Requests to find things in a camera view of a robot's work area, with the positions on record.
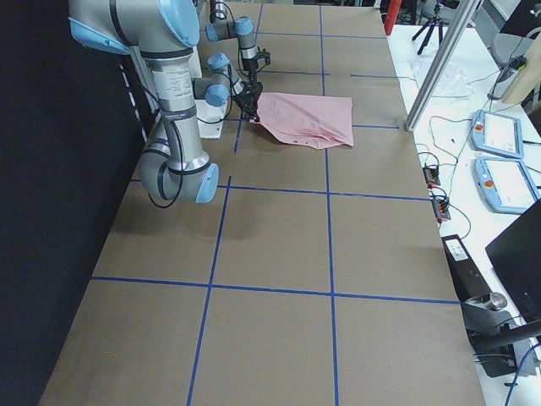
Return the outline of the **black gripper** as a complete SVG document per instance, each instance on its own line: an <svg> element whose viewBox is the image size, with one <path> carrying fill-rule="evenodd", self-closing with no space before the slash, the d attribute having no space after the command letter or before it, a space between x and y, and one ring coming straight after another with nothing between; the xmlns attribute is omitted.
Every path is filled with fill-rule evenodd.
<svg viewBox="0 0 541 406"><path fill-rule="evenodd" d="M241 62L243 65L243 71L248 77L255 77L260 71L259 61L263 60L264 65L271 64L271 53L266 49L250 48L241 50Z"/></svg>
<svg viewBox="0 0 541 406"><path fill-rule="evenodd" d="M260 122L257 110L262 91L263 85L258 82L256 74L249 74L249 82L241 83L241 91L234 95L234 101L242 111L242 120L249 123Z"/></svg>

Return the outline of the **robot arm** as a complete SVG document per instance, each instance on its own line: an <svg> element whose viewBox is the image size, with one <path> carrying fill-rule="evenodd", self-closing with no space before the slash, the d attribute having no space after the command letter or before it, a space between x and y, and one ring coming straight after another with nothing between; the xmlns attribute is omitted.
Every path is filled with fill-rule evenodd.
<svg viewBox="0 0 541 406"><path fill-rule="evenodd" d="M210 1L209 9L209 22L205 26L207 40L236 40L241 71L250 86L258 86L260 61L264 61L263 67L268 66L271 63L271 54L257 45L253 20L249 16L235 18L224 1Z"/></svg>
<svg viewBox="0 0 541 406"><path fill-rule="evenodd" d="M220 108L229 101L246 118L256 119L263 85L258 61L270 54L255 41L254 23L226 13L226 4L211 12L205 27L209 41L235 39L243 68L241 80L226 54L208 60L208 78L195 78L189 60L199 43L199 17L191 1L72 1L69 23L81 45L129 55L139 51L146 67L140 83L159 107L161 119L139 162L140 179L149 197L168 205L176 200L203 204L213 200L219 167L204 151L197 117L198 100Z"/></svg>

